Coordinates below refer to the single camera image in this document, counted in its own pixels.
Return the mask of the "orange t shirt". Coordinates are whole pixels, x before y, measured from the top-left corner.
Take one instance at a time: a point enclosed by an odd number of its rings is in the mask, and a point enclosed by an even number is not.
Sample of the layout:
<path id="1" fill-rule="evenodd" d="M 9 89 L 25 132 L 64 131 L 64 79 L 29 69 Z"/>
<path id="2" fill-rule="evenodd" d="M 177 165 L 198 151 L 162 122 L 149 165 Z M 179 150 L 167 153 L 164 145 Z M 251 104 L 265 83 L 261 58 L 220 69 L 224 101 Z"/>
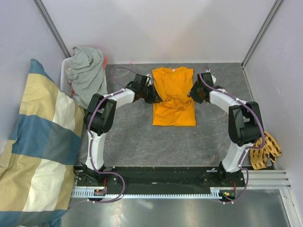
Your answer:
<path id="1" fill-rule="evenodd" d="M 153 126 L 195 127 L 195 102 L 188 97 L 194 70 L 186 67 L 152 70 L 154 86 L 162 101 L 153 105 Z"/>

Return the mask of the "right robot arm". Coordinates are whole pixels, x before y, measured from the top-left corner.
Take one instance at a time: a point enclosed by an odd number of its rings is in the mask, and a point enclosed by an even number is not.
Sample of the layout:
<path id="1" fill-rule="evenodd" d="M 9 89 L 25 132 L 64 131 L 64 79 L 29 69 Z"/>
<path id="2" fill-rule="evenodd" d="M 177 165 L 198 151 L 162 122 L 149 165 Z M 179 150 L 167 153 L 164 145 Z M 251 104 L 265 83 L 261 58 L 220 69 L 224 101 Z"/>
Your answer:
<path id="1" fill-rule="evenodd" d="M 250 149 L 261 149 L 254 144 L 264 138 L 264 128 L 259 104 L 255 101 L 241 100 L 220 86 L 214 85 L 210 71 L 197 74 L 197 80 L 188 96 L 201 104 L 209 102 L 228 114 L 228 134 L 231 140 L 229 150 L 221 162 L 223 171 L 217 174 L 217 181 L 228 186 L 234 180 L 234 172 L 241 169 L 243 159 Z"/>

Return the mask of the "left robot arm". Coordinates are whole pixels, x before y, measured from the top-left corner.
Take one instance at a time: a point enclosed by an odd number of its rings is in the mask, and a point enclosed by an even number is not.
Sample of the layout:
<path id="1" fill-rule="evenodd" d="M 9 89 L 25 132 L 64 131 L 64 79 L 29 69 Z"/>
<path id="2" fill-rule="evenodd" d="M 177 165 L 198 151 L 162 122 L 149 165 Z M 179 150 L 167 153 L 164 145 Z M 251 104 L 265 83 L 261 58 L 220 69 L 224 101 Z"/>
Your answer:
<path id="1" fill-rule="evenodd" d="M 141 98 L 148 104 L 162 102 L 151 82 L 151 77 L 140 74 L 136 74 L 133 81 L 114 93 L 92 96 L 89 106 L 85 110 L 84 123 L 89 138 L 85 165 L 92 170 L 89 172 L 87 180 L 93 186 L 99 186 L 104 181 L 104 175 L 100 170 L 104 166 L 105 138 L 112 128 L 116 109 Z"/>

